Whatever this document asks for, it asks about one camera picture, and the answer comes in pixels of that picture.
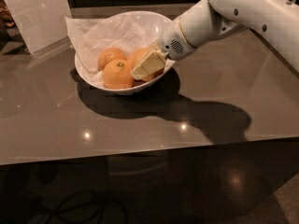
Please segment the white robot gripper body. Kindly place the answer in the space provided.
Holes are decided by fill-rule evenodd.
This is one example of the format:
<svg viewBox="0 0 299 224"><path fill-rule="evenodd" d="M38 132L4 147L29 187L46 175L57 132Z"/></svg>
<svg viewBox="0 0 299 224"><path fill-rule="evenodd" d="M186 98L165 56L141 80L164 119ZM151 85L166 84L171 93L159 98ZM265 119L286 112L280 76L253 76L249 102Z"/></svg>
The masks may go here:
<svg viewBox="0 0 299 224"><path fill-rule="evenodd" d="M157 38L157 46L170 60L180 61L193 54L196 48L185 38L180 20L170 22Z"/></svg>

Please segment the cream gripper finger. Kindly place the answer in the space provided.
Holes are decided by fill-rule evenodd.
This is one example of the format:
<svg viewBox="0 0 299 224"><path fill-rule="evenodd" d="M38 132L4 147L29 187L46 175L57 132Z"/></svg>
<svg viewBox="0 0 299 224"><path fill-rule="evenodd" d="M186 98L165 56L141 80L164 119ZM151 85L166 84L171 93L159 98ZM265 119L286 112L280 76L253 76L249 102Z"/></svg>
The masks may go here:
<svg viewBox="0 0 299 224"><path fill-rule="evenodd" d="M132 67L131 75L136 80L151 75L160 69L164 70L166 64L165 57L156 50L151 50L135 68Z"/></svg>

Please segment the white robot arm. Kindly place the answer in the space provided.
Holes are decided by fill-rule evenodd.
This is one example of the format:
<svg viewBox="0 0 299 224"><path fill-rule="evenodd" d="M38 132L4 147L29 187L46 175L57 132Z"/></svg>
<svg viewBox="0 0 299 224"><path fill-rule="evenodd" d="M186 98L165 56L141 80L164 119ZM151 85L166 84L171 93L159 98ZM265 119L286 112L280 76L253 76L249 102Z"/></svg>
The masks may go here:
<svg viewBox="0 0 299 224"><path fill-rule="evenodd" d="M242 27L263 37L299 72L299 6L289 0L200 0L167 24L149 47L180 61Z"/></svg>

